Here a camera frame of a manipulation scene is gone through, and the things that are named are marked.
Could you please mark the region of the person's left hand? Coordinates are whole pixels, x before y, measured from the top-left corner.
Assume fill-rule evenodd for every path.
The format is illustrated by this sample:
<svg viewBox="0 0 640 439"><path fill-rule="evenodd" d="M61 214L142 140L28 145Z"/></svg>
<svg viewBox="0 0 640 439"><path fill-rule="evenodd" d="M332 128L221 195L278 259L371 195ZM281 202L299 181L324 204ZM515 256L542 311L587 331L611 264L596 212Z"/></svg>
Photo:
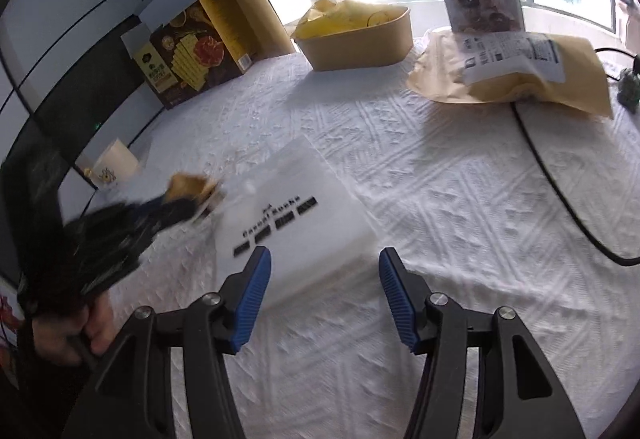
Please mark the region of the person's left hand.
<svg viewBox="0 0 640 439"><path fill-rule="evenodd" d="M103 292L88 306L67 318L39 317L32 321L35 351L56 364L75 365L81 356L70 344L70 337L85 334L89 349L103 355L117 334L109 292Z"/></svg>

